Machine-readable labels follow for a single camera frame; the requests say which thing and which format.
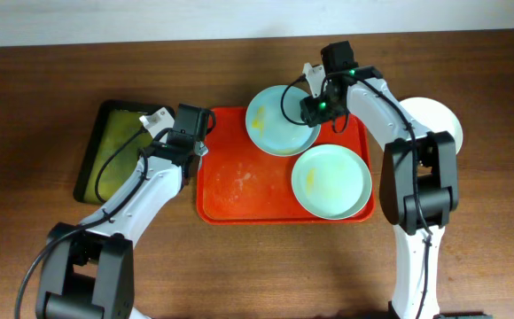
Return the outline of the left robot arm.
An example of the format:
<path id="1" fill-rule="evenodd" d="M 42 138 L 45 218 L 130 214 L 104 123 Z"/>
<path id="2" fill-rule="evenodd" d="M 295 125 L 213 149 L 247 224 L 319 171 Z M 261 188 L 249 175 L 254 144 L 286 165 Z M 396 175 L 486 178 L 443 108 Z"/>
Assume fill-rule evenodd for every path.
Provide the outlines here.
<path id="1" fill-rule="evenodd" d="M 134 306 L 134 249 L 161 208 L 206 155 L 206 135 L 217 124 L 206 108 L 180 104 L 172 123 L 156 129 L 139 150 L 134 172 L 92 215 L 77 225 L 58 223 L 35 259 L 42 267 L 38 318 L 140 318 Z"/>

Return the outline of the white plate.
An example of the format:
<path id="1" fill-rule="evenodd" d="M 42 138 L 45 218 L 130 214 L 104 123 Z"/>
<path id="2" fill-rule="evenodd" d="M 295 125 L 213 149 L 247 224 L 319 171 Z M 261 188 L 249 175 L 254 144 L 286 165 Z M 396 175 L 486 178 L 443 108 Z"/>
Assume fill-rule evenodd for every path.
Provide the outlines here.
<path id="1" fill-rule="evenodd" d="M 455 140 L 456 154 L 463 146 L 463 129 L 456 115 L 441 102 L 428 97 L 409 97 L 400 105 L 432 132 L 447 131 Z"/>

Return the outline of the light blue plate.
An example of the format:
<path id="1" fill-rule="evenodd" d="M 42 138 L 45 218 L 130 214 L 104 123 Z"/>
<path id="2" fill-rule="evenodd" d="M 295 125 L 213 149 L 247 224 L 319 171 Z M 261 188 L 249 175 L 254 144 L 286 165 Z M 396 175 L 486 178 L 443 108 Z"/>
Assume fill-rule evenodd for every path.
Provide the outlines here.
<path id="1" fill-rule="evenodd" d="M 262 90 L 250 102 L 245 113 L 245 127 L 252 142 L 262 151 L 288 157 L 308 149 L 319 137 L 321 126 L 300 126 L 300 101 L 308 93 L 296 87 L 276 85 Z"/>

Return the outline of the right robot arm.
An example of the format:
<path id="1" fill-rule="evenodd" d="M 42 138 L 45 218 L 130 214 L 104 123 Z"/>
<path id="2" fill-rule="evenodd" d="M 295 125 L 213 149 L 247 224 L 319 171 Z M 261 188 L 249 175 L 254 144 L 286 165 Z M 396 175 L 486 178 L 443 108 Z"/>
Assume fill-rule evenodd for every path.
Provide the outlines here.
<path id="1" fill-rule="evenodd" d="M 320 51 L 300 79 L 310 97 L 300 102 L 303 124 L 314 127 L 353 115 L 383 150 L 380 205 L 393 226 L 396 281 L 388 303 L 392 318 L 439 318 L 440 242 L 459 202 L 456 142 L 404 109 L 374 66 L 360 66 L 347 41 Z"/>

